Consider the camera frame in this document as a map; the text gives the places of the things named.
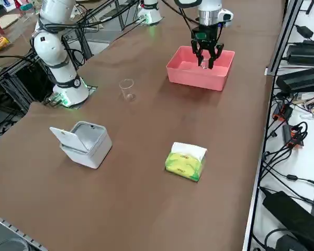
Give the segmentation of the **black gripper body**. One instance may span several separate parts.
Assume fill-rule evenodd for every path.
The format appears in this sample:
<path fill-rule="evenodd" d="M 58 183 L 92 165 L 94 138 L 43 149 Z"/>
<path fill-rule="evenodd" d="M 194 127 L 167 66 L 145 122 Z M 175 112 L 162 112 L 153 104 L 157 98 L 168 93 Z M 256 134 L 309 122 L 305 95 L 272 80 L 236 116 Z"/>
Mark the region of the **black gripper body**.
<path fill-rule="evenodd" d="M 210 50 L 216 45 L 221 34 L 221 25 L 199 25 L 191 31 L 191 47 L 193 51 Z"/>

